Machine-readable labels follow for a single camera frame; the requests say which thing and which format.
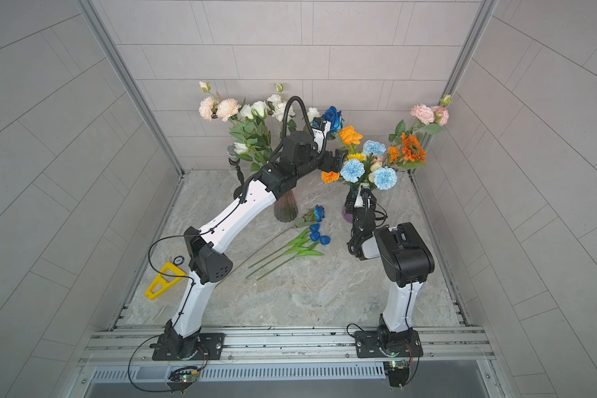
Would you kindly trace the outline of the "blue purple glass vase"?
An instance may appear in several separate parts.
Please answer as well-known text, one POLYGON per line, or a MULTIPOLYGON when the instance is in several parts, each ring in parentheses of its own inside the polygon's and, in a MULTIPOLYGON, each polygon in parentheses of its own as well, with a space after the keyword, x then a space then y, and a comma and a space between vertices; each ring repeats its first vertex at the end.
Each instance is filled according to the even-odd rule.
POLYGON ((343 214, 343 219, 350 224, 352 224, 353 220, 354 220, 353 212, 354 212, 354 209, 346 209, 346 198, 345 198, 342 214, 343 214))

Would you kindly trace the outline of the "pink glass vase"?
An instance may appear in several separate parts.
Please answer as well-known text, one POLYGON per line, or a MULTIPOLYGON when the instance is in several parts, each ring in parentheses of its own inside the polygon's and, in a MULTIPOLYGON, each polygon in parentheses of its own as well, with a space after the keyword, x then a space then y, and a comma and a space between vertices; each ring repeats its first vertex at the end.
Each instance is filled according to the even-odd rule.
POLYGON ((297 218, 298 212, 298 205, 292 190, 288 191, 274 203, 274 215, 280 222, 293 222, 297 218))

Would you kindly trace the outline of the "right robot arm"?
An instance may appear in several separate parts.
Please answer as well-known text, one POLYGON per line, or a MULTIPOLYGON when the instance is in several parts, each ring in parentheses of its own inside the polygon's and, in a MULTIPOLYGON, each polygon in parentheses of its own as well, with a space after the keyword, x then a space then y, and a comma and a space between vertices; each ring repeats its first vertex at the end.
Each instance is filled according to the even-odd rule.
POLYGON ((376 331, 360 331, 355 339, 367 354, 420 358, 423 352, 413 313, 418 293, 434 272, 434 258, 411 223, 379 227, 377 223, 386 216, 378 217, 376 208, 376 197, 369 187, 349 190, 344 205, 344 214, 352 218, 348 251, 358 260, 381 260, 391 281, 376 331))

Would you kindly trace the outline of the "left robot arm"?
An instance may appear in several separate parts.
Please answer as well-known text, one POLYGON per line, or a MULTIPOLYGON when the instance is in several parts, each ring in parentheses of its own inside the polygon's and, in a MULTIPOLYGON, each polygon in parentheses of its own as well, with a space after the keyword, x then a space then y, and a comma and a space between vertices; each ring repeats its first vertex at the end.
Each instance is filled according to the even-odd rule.
POLYGON ((321 116, 301 110, 306 126, 289 132, 286 109, 282 116, 281 140, 270 160, 242 185, 240 195, 217 217, 200 229, 188 228, 182 238, 191 259, 187 290, 177 313, 166 323, 153 348, 187 359, 197 352, 202 315, 212 292, 230 274, 233 263, 225 254, 234 238, 263 210, 296 187, 298 180, 315 170, 338 172, 343 167, 341 149, 331 152, 328 141, 342 125, 335 107, 321 116))

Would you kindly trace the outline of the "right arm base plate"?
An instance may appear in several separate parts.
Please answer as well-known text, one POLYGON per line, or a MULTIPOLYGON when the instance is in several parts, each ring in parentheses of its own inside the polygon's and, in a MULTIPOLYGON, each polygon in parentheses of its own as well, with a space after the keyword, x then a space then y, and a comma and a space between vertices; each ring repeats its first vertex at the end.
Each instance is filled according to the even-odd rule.
POLYGON ((353 334, 359 358, 421 358, 424 356, 419 333, 410 328, 404 332, 356 331, 353 334))

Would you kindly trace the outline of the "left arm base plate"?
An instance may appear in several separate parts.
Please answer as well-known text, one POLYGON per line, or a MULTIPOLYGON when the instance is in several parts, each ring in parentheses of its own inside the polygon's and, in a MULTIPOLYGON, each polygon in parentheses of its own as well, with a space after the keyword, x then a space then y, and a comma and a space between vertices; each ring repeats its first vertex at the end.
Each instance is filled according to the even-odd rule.
POLYGON ((156 343, 152 343, 153 361, 202 361, 221 358, 225 333, 194 333, 188 338, 180 338, 177 333, 162 333, 156 343))

